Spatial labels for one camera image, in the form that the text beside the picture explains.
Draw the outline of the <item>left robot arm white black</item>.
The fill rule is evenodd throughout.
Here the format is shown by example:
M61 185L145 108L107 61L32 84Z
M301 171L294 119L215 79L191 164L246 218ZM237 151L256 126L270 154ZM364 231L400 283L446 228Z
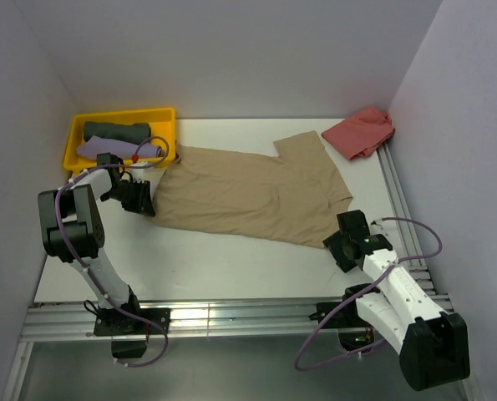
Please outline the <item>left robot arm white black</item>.
M97 202L115 200L125 211L154 216L150 182L145 179L145 171L154 166L139 161L125 165L104 153L95 167L82 170L68 184L38 194L45 251L75 268L93 289L98 306L92 313L98 321L124 333L137 332L146 320L134 292L106 255Z

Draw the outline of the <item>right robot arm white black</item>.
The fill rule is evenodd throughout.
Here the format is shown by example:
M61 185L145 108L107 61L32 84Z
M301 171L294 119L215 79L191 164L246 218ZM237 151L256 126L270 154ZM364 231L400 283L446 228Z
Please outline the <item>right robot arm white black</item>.
M340 213L337 223L338 231L324 246L343 272L358 268L371 282L347 288L340 302L318 304L311 318L327 328L377 331L398 354L403 376L416 391L466 379L470 361L464 319L424 291L362 211Z

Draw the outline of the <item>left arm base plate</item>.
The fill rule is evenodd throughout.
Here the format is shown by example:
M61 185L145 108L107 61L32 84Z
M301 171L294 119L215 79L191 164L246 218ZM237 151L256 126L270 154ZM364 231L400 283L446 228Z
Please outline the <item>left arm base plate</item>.
M170 325L169 308L144 308L136 312L145 319L128 317L115 309L99 309L93 334L97 338L111 339L114 358L136 361L145 355L152 335L162 336Z

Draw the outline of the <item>beige t shirt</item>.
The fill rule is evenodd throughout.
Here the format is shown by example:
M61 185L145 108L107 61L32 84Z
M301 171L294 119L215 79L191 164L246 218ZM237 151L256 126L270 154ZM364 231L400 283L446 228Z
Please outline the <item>beige t shirt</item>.
M275 156L181 146L154 194L157 226L321 248L352 194L317 132Z

